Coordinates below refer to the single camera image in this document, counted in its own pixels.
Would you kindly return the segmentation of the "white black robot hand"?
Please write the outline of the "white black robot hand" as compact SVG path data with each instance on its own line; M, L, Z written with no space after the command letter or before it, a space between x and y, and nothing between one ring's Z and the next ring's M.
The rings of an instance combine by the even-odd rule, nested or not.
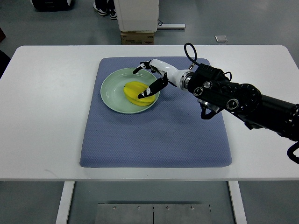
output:
M178 87L181 90L187 90L187 79L191 78L192 76L192 72L190 70L178 70L176 67L158 59L141 62L139 67L133 70L133 74L136 74L141 69L151 70L160 74L162 77L154 81L143 92L141 92L137 96L138 99L155 95L165 88L168 83Z

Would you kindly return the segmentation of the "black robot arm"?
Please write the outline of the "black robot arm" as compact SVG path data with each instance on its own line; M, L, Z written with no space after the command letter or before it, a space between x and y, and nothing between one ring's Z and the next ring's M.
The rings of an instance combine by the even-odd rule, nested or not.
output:
M183 87L200 103L201 118L211 119L226 110L252 129L265 128L295 143L287 150L287 156L295 163L299 157L299 106L261 94L251 84L231 81L231 72L198 63L197 57L189 60L197 65L196 71L183 81Z

